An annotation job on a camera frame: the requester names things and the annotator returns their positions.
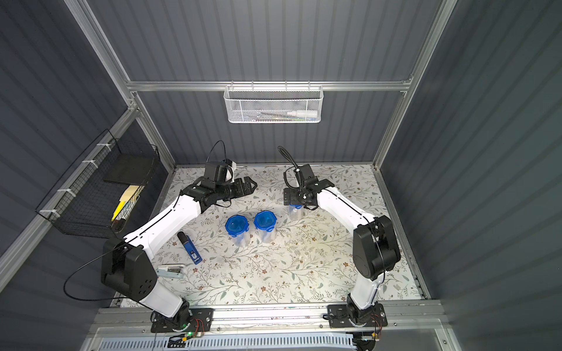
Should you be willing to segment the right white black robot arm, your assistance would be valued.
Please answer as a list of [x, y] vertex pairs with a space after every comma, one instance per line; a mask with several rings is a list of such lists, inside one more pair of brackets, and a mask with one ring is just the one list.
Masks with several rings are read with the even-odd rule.
[[386, 280], [386, 273], [401, 260], [391, 219], [361, 209], [331, 181], [318, 179], [310, 165], [293, 165], [290, 170], [295, 175], [297, 185], [291, 185], [287, 174], [283, 174], [284, 203], [303, 206], [310, 211], [322, 209], [352, 235], [352, 259], [358, 276], [348, 296], [348, 303], [358, 312], [373, 307], [379, 288]]

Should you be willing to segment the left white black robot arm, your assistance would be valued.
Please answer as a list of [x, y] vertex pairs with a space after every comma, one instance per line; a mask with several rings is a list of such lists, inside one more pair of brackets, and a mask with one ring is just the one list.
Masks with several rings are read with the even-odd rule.
[[158, 281], [152, 259], [164, 244], [206, 209], [220, 201], [251, 195], [257, 187], [248, 176], [211, 187], [205, 187], [199, 178], [145, 225], [122, 239], [105, 242], [101, 282], [164, 317], [182, 314], [188, 303]]

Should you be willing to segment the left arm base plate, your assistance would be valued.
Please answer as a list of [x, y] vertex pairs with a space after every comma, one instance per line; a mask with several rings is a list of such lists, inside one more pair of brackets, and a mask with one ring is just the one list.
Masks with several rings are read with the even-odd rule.
[[151, 316], [151, 332], [206, 333], [211, 328], [214, 312], [211, 308], [181, 309], [174, 317], [155, 312]]

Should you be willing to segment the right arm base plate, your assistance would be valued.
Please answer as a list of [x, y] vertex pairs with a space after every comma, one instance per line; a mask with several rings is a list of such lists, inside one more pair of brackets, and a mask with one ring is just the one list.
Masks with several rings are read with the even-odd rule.
[[374, 328], [388, 326], [383, 305], [379, 302], [366, 309], [357, 309], [353, 304], [331, 304], [322, 315], [331, 328]]

